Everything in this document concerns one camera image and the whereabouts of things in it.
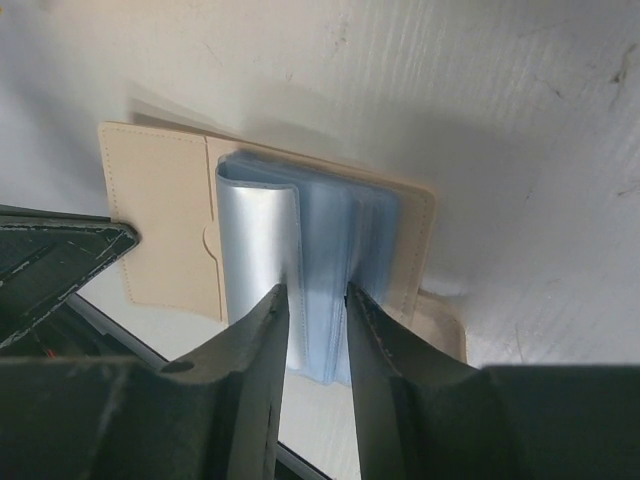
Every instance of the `black plastic part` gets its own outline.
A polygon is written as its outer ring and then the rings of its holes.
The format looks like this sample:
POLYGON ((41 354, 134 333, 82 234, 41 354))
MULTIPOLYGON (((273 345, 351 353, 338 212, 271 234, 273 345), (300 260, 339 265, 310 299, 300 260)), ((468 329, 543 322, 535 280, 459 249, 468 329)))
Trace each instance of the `black plastic part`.
POLYGON ((169 363, 169 360, 139 338, 134 337, 128 330, 80 295, 71 295, 63 307, 65 306, 74 312, 74 323, 86 324, 90 327, 87 330, 87 332, 91 333, 90 338, 88 338, 89 341, 103 344, 105 342, 104 339, 109 339, 109 342, 112 339, 113 342, 120 346, 121 351, 132 352, 154 370, 160 370, 169 363))
POLYGON ((187 370, 0 360, 0 477, 273 478, 287 336, 278 286, 187 370))
POLYGON ((278 443, 275 480, 331 479, 286 445, 278 443))
POLYGON ((0 215, 0 351, 136 243, 131 227, 108 220, 0 215))
POLYGON ((101 332, 72 308, 69 303, 72 297, 51 312, 46 321, 1 349, 0 357, 137 357, 137 354, 120 340, 108 332, 101 332))
POLYGON ((640 368, 487 367, 347 293, 362 478, 639 478, 640 368))

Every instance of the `beige leather wallet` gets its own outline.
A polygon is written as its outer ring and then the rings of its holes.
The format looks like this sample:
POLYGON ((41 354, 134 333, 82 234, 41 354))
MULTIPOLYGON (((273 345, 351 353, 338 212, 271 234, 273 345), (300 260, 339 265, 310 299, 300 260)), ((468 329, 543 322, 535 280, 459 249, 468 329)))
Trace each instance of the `beige leather wallet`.
POLYGON ((140 245, 122 260, 132 302, 227 321, 215 170, 237 150, 277 156, 393 190, 401 211, 385 309, 410 327, 427 256, 435 198, 424 187, 263 145, 120 123, 100 126, 113 220, 140 245))

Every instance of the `white backdrop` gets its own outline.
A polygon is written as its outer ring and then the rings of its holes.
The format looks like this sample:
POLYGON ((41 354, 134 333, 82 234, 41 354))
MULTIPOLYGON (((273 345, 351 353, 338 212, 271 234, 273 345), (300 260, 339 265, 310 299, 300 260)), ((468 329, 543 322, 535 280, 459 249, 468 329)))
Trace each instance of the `white backdrop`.
MULTIPOLYGON (((0 203, 106 214, 97 123, 141 113, 359 163, 437 192, 423 287, 458 307, 471 363, 640 361, 636 2, 0 6, 0 203)), ((216 331, 96 282, 168 356, 216 331)), ((356 476, 350 392, 285 393, 282 438, 356 476)))

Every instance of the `wallet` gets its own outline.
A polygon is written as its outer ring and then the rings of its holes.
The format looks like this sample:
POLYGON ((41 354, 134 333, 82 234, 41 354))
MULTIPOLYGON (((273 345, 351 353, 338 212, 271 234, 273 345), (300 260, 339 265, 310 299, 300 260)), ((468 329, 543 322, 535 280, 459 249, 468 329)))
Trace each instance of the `wallet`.
POLYGON ((287 367, 324 384, 350 383, 349 281, 412 327, 435 214, 425 187, 215 135, 99 133, 111 216, 141 236, 122 259, 133 303, 233 323, 286 283, 287 367))

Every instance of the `stitching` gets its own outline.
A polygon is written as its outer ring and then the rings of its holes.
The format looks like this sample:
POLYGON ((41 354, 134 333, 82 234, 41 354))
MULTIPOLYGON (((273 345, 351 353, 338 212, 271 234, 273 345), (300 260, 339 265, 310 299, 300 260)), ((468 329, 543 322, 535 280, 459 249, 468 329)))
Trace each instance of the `stitching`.
POLYGON ((122 133, 126 133, 127 135, 145 135, 147 137, 159 137, 159 138, 166 138, 169 140, 175 140, 176 142, 185 142, 185 143, 196 143, 196 144, 200 144, 200 145, 204 145, 204 137, 201 138, 200 141, 197 140, 188 140, 186 138, 180 138, 180 137, 175 137, 173 135, 164 135, 161 133, 149 133, 149 132, 132 132, 130 130, 124 129, 124 128, 118 128, 118 127, 106 127, 103 129, 102 131, 102 135, 103 135, 103 139, 104 139, 104 132, 106 131, 111 131, 111 132, 122 132, 122 133))
MULTIPOLYGON (((422 240, 423 236, 424 236, 424 227, 426 225, 426 220, 427 220, 427 201, 424 198, 421 198, 422 200, 422 220, 420 222, 420 233, 418 234, 418 239, 422 240)), ((413 257, 413 262, 411 262, 411 271, 409 273, 409 278, 413 278, 413 275, 416 271, 416 264, 418 261, 418 256, 420 255, 420 249, 416 247, 415 249, 416 254, 413 257)), ((404 313, 405 308, 407 306, 407 297, 409 296, 409 286, 407 286, 404 290, 404 296, 402 298, 402 309, 400 310, 400 319, 404 320, 406 315, 404 313)))
MULTIPOLYGON (((109 155, 109 147, 107 146, 107 139, 105 137, 105 132, 107 131, 107 129, 102 130, 102 132, 100 132, 100 136, 102 137, 102 145, 104 146, 104 157, 106 160, 106 166, 107 166, 107 175, 109 177, 109 190, 111 191, 111 198, 113 199, 113 210, 116 214, 116 217, 118 218, 118 220, 120 219, 120 210, 118 208, 118 198, 116 196, 116 190, 115 187, 113 185, 113 171, 111 169, 111 157, 109 155)), ((122 257, 122 273, 124 273, 124 281, 125 281, 125 285, 127 286, 127 296, 129 297, 129 300, 132 303, 135 303, 133 300, 133 295, 131 293, 131 281, 129 279, 129 272, 127 270, 127 261, 125 260, 125 256, 122 257)))
MULTIPOLYGON (((160 137, 160 138, 166 138, 169 140, 174 140, 177 142, 186 142, 186 143, 192 143, 192 144, 204 144, 204 140, 202 142, 197 142, 194 140, 187 140, 187 139, 183 139, 183 138, 176 138, 174 136, 170 136, 170 135, 162 135, 162 134, 158 134, 158 133, 147 133, 147 132, 132 132, 130 130, 126 130, 124 128, 117 128, 117 127, 107 127, 107 128, 103 128, 102 131, 100 132, 100 136, 102 137, 102 145, 104 146, 104 156, 105 156, 105 164, 107 166, 107 175, 109 176, 109 190, 111 191, 111 198, 113 199, 113 210, 116 214, 116 217, 118 217, 118 219, 120 218, 120 210, 118 209, 118 199, 116 196, 116 191, 115 191, 115 187, 113 185, 113 172, 111 170, 111 158, 109 156, 109 147, 107 146, 107 139, 105 136, 106 132, 121 132, 124 133, 126 135, 146 135, 149 137, 160 137)), ((165 307, 165 308, 175 308, 178 310, 184 310, 187 312, 191 312, 191 313, 196 313, 198 315, 204 315, 205 317, 208 317, 209 314, 200 312, 198 310, 193 310, 191 308, 187 308, 187 307, 183 307, 183 306, 179 306, 179 305, 172 305, 172 304, 158 304, 158 303, 154 303, 154 304, 150 304, 150 303, 145 303, 145 302, 138 302, 136 300, 133 299, 133 293, 132 293, 132 289, 131 289, 131 280, 129 278, 129 271, 127 269, 127 259, 126 256, 123 256, 122 259, 122 272, 124 274, 124 280, 125 280, 125 284, 127 287, 127 296, 129 297, 129 300, 131 301, 131 303, 137 304, 137 305, 147 305, 147 306, 153 306, 153 307, 165 307)))

